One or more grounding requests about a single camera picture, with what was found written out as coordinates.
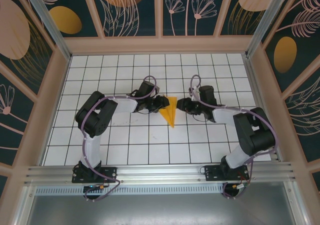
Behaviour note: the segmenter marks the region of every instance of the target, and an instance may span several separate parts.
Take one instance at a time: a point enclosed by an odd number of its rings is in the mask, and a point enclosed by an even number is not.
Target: purple cable
[[[81,124],[81,132],[83,134],[83,142],[82,142],[82,153],[83,153],[83,158],[86,162],[86,164],[88,165],[88,167],[97,175],[99,175],[100,177],[104,178],[104,179],[107,179],[107,180],[111,180],[111,181],[115,181],[117,182],[118,184],[116,186],[114,186],[110,191],[108,191],[105,195],[102,195],[102,196],[99,196],[97,199],[93,199],[93,200],[90,200],[92,202],[95,202],[95,201],[99,201],[99,200],[102,200],[104,199],[106,196],[108,196],[112,191],[114,191],[119,185],[120,185],[120,181],[116,178],[113,178],[113,177],[108,177],[106,175],[103,175],[101,174],[100,172],[96,171],[92,166],[91,164],[89,163],[88,159],[87,159],[87,155],[86,155],[86,140],[87,140],[87,134],[85,133],[84,131],[84,127],[85,127],[85,123],[89,117],[89,115],[95,110],[95,108],[100,104],[102,103],[103,101],[107,100],[107,99],[132,99],[132,100],[141,100],[141,99],[145,99],[149,96],[151,96],[151,94],[156,90],[156,87],[157,87],[157,80],[154,76],[151,76],[151,75],[148,75],[146,76],[143,81],[145,81],[147,78],[152,78],[154,80],[154,87],[152,89],[152,91],[145,95],[145,96],[142,96],[142,97],[132,97],[132,96],[106,96],[102,99],[100,99],[99,101],[96,102],[96,104],[89,110],[89,112],[87,113],[87,115],[84,117],[83,119],[83,122]],[[89,198],[87,197],[87,193],[90,192],[91,190],[93,189],[90,189],[88,190],[85,194],[84,194],[84,197],[86,198],[87,201],[89,201]]]
[[[277,134],[276,134],[276,131],[274,130],[274,128],[271,126],[271,124],[270,124],[267,120],[265,120],[262,116],[254,113],[254,112],[252,112],[252,111],[250,111],[250,110],[242,109],[242,108],[236,108],[236,107],[228,107],[228,106],[224,106],[224,107],[214,106],[214,105],[210,105],[210,104],[207,104],[207,103],[201,101],[201,100],[197,97],[197,95],[195,94],[195,92],[194,92],[194,90],[193,90],[192,83],[193,83],[193,81],[194,81],[195,78],[199,78],[199,83],[196,85],[196,87],[199,88],[199,87],[201,86],[201,77],[200,77],[199,75],[195,74],[195,75],[192,76],[192,78],[191,78],[191,80],[190,80],[190,90],[191,90],[191,93],[192,93],[193,97],[194,97],[199,103],[201,103],[201,104],[203,104],[203,105],[205,105],[205,106],[207,106],[207,107],[209,107],[209,108],[213,108],[213,109],[229,109],[229,110],[235,110],[235,111],[239,111],[239,112],[246,112],[246,113],[251,114],[251,115],[255,116],[256,118],[260,119],[260,121],[263,122],[263,123],[270,129],[270,131],[271,131],[271,133],[272,133],[272,135],[273,135],[273,137],[274,137],[274,141],[275,141],[275,144],[274,144],[273,149],[271,149],[270,151],[267,151],[267,152],[260,152],[260,153],[258,153],[257,155],[253,155],[253,156],[251,156],[251,157],[244,163],[244,164],[249,164],[249,163],[251,163],[251,169],[250,169],[250,175],[249,175],[250,177],[249,177],[249,181],[248,181],[248,183],[250,183],[251,177],[252,177],[253,165],[254,165],[254,158],[255,158],[255,157],[258,157],[258,156],[261,156],[261,155],[265,155],[265,154],[271,154],[271,153],[273,153],[273,152],[276,151],[276,149],[277,149],[277,147],[278,147],[278,145],[279,145],[279,138],[278,138],[278,136],[277,136]],[[232,196],[230,196],[229,194],[225,193],[225,188],[226,188],[227,184],[228,184],[227,182],[225,182],[225,183],[223,184],[223,187],[222,187],[222,195],[223,195],[225,198],[231,198]],[[244,190],[238,195],[238,197],[241,196],[241,195],[245,192],[245,190],[246,190],[246,188],[244,188]]]

